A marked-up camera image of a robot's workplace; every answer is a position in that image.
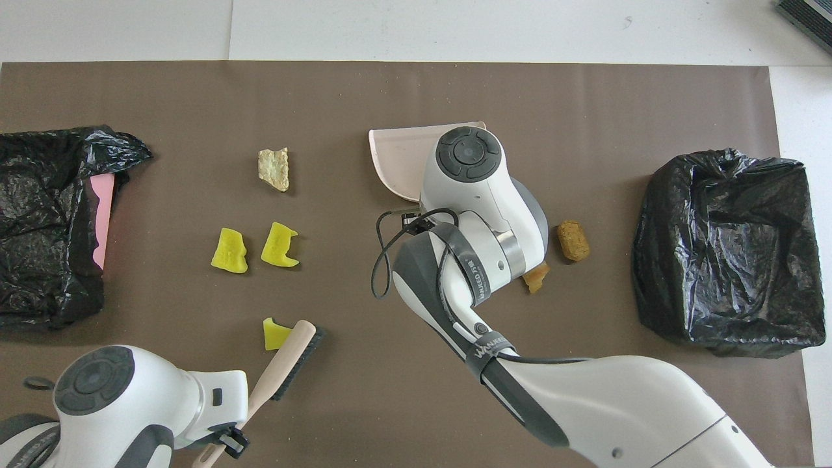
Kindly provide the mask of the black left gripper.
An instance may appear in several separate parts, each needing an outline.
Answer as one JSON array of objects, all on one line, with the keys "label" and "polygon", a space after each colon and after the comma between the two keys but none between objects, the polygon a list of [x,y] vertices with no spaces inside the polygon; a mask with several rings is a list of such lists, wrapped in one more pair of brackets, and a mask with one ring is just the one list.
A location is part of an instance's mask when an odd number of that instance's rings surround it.
[{"label": "black left gripper", "polygon": [[210,442],[232,458],[240,458],[249,447],[250,440],[236,426],[212,426]]}]

